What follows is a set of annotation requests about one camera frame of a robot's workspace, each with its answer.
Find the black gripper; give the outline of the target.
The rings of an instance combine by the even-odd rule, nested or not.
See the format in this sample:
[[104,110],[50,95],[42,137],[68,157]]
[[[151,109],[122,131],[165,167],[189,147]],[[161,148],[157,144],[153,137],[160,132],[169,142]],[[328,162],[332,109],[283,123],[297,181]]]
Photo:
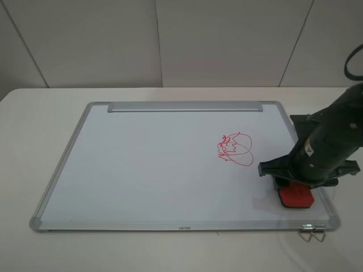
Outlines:
[[298,141],[287,155],[261,162],[259,176],[273,176],[275,190],[290,187],[290,180],[310,185],[310,189],[335,187],[338,178],[356,175],[360,167],[348,158],[362,147],[362,115],[291,115]]

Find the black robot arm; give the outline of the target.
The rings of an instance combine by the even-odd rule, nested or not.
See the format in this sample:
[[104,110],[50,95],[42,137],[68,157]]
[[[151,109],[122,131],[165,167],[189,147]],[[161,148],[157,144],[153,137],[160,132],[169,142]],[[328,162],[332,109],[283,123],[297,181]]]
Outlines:
[[289,185],[336,186],[339,177],[360,168],[349,157],[362,147],[362,84],[348,88],[330,106],[314,113],[291,115],[298,141],[282,157],[261,162],[260,176]]

